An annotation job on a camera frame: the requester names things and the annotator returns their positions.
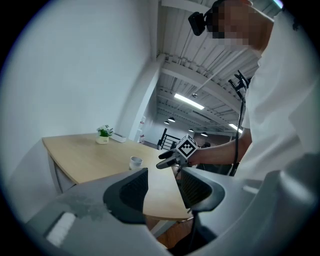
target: person's arm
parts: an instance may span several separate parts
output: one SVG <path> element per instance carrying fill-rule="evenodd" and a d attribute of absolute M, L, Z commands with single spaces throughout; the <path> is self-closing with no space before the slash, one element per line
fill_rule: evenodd
<path fill-rule="evenodd" d="M 244 128 L 238 139 L 238 162 L 240 162 L 247 152 L 251 142 L 250 129 Z M 190 156 L 188 161 L 193 166 L 198 164 L 230 165 L 234 163 L 235 152 L 236 141 L 232 140 L 219 146 L 197 149 L 192 156 Z"/>

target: white mug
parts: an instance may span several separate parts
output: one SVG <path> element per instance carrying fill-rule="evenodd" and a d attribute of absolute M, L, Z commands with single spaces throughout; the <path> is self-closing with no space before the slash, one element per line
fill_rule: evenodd
<path fill-rule="evenodd" d="M 135 170 L 141 168 L 143 160 L 137 156 L 130 157 L 129 170 Z"/>

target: black railing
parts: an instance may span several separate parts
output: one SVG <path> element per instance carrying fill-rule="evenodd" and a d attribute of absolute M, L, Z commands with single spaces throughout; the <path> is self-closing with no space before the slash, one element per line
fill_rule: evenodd
<path fill-rule="evenodd" d="M 167 129 L 164 129 L 162 137 L 158 141 L 158 147 L 161 150 L 171 150 L 176 147 L 178 141 L 180 141 L 179 138 L 167 134 Z"/>

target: white shirt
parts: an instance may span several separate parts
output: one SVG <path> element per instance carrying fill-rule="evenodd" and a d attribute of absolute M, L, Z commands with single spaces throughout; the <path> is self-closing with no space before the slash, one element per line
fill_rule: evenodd
<path fill-rule="evenodd" d="M 242 127 L 250 129 L 252 143 L 236 177 L 263 180 L 304 153 L 319 151 L 319 59 L 302 26 L 295 31 L 293 24 L 286 11 L 275 17 L 251 79 Z"/>

